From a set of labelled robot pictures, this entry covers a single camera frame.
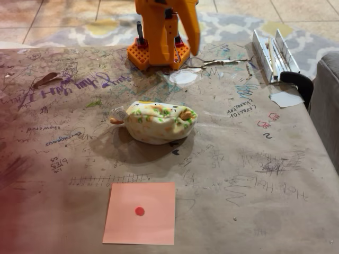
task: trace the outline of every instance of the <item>white paper scrap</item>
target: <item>white paper scrap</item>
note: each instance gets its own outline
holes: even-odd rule
[[[270,99],[280,107],[291,107],[304,102],[296,88],[290,88],[283,92],[271,94]]]
[[[128,114],[124,110],[123,106],[122,107],[117,107],[116,109],[112,110],[112,115],[115,119],[119,121],[123,121],[126,118],[128,118]]]

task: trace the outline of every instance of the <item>orange perforated base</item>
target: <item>orange perforated base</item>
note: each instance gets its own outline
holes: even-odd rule
[[[178,61],[177,54],[174,50],[174,61],[172,63],[164,63],[164,65],[169,65],[173,70],[178,70],[190,57],[190,48],[184,44],[181,47],[176,48],[179,56],[180,62]],[[149,67],[149,52],[148,47],[138,49],[137,45],[133,43],[127,48],[128,59],[136,66],[139,70],[146,70]]]

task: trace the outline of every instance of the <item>gray patterned rug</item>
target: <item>gray patterned rug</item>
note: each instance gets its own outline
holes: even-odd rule
[[[201,47],[205,43],[215,41],[250,42],[254,29],[258,30],[259,35],[269,37],[275,34],[276,28],[279,28],[301,69],[301,73],[310,78],[315,77],[317,63],[324,54],[330,51],[339,51],[339,43],[299,28],[291,28],[255,17],[199,13],[198,18],[201,28]],[[60,30],[31,45],[35,47],[129,45],[137,36],[136,21],[140,20],[141,16],[137,14],[115,16],[109,20],[100,20],[89,25]],[[181,36],[186,39],[181,25],[179,31]]]

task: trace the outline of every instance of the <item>gray couch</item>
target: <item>gray couch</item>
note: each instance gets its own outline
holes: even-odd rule
[[[309,115],[339,173],[339,53],[325,55],[317,65]]]

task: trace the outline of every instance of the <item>metal tool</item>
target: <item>metal tool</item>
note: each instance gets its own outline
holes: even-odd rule
[[[260,37],[256,30],[253,33],[253,44],[254,48],[258,54],[260,62],[264,68],[264,72],[269,83],[275,83],[280,79],[280,73],[283,71],[291,71],[300,73],[300,69],[292,56],[290,50],[287,47],[285,39],[282,37],[279,29],[276,30],[275,39],[271,39],[271,44],[273,52],[271,53],[274,56],[274,62],[277,74],[273,73],[272,61],[270,56],[270,51],[266,47],[269,40],[265,37]]]

